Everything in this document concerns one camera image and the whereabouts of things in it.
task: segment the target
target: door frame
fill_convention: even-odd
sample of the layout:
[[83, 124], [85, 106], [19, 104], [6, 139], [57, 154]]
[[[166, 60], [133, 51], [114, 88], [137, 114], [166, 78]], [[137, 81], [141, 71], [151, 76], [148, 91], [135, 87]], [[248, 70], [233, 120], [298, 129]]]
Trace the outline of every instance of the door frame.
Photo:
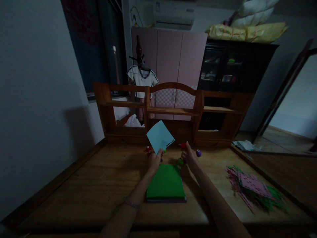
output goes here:
[[276, 96], [274, 97], [269, 109], [265, 113], [260, 125], [258, 126], [251, 143], [253, 144], [255, 140], [262, 136], [265, 132], [266, 128], [268, 127], [269, 123], [271, 122], [273, 116], [275, 115], [276, 111], [278, 110], [279, 106], [281, 105], [283, 99], [285, 98], [286, 94], [288, 93], [289, 89], [295, 82], [298, 74], [302, 70], [303, 66], [305, 65], [307, 59], [311, 55], [317, 54], [317, 48], [309, 49], [314, 41], [314, 38], [309, 39], [303, 48], [303, 50], [298, 54], [294, 64], [292, 65], [290, 71], [286, 75], [280, 89], [278, 90]]

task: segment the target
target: bracelet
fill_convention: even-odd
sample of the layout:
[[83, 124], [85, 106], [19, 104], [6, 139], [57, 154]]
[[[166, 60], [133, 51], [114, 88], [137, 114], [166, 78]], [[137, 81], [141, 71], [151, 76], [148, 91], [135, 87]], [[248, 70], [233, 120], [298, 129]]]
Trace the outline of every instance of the bracelet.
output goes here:
[[136, 204], [130, 202], [127, 198], [124, 198], [124, 202], [125, 202], [127, 205], [129, 205], [130, 207], [135, 208], [136, 210], [138, 210], [138, 209], [140, 208], [140, 205], [136, 205]]

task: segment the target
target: wooden bookshelf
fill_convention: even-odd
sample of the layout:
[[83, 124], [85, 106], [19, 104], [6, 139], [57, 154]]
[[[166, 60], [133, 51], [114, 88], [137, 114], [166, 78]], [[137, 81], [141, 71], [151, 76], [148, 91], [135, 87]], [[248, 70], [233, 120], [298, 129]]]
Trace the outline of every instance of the wooden bookshelf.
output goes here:
[[185, 116], [199, 116], [199, 112], [195, 112], [194, 109], [185, 108], [169, 108], [169, 107], [150, 107], [147, 110], [149, 113], [156, 114], [170, 114], [170, 115], [185, 115]]
[[[149, 144], [147, 132], [155, 125], [158, 119], [150, 119], [150, 114], [170, 114], [191, 116], [190, 121], [163, 120], [163, 123], [175, 138], [173, 146], [189, 141], [196, 147], [229, 147], [239, 129], [245, 113], [252, 101], [251, 93], [227, 93], [204, 90], [194, 90], [180, 83], [163, 83], [154, 87], [140, 87], [132, 85], [109, 85], [105, 83], [93, 83], [101, 124], [107, 142], [126, 144]], [[167, 108], [150, 106], [150, 93], [163, 89], [183, 90], [195, 96], [193, 109]], [[115, 101], [111, 98], [111, 90], [145, 92], [144, 103], [131, 101]], [[205, 97], [230, 98], [228, 108], [205, 106]], [[143, 128], [123, 127], [131, 115], [128, 115], [122, 123], [116, 123], [113, 107], [129, 107], [144, 109]], [[225, 119], [219, 131], [199, 130], [203, 112], [225, 113]]]
[[132, 107], [132, 108], [144, 108], [142, 102], [131, 102], [131, 101], [104, 101], [99, 103], [100, 106], [116, 106], [116, 107]]

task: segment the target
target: desk surface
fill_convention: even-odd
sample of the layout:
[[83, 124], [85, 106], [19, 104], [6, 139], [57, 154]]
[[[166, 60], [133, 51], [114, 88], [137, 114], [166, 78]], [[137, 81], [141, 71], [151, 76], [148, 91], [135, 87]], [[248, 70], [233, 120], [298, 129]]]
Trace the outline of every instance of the desk surface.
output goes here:
[[[147, 170], [147, 156], [142, 145], [107, 144], [56, 190], [21, 225], [22, 229], [62, 230], [101, 229], [123, 198], [133, 190]], [[237, 165], [271, 185], [230, 148], [201, 148], [199, 161], [244, 224], [310, 224], [313, 220], [290, 200], [289, 214], [274, 208], [269, 214], [254, 207], [254, 214], [243, 200], [234, 197], [225, 171]], [[164, 162], [176, 163], [181, 152], [169, 147]], [[213, 223], [204, 196], [187, 165], [181, 170], [187, 203], [143, 203], [134, 226], [164, 226]]]

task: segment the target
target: electrical cord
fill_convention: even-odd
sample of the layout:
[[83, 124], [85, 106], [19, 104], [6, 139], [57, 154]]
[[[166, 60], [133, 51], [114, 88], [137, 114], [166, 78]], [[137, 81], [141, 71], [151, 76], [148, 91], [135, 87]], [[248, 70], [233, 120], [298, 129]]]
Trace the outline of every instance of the electrical cord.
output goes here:
[[135, 22], [136, 22], [135, 15], [133, 15], [133, 18], [132, 18], [132, 9], [133, 9], [133, 8], [136, 9], [136, 12], [138, 13], [138, 16], [139, 16], [139, 19], [140, 19], [140, 22], [141, 22], [141, 25], [142, 25], [142, 27], [143, 27], [143, 23], [142, 23], [142, 20], [141, 20], [141, 18], [140, 18], [139, 11], [138, 11], [138, 9], [137, 9], [135, 6], [132, 6], [131, 9], [130, 9], [130, 15], [131, 15], [131, 20], [132, 20], [132, 22], [133, 22], [133, 18], [134, 18], [134, 20], [135, 20]]

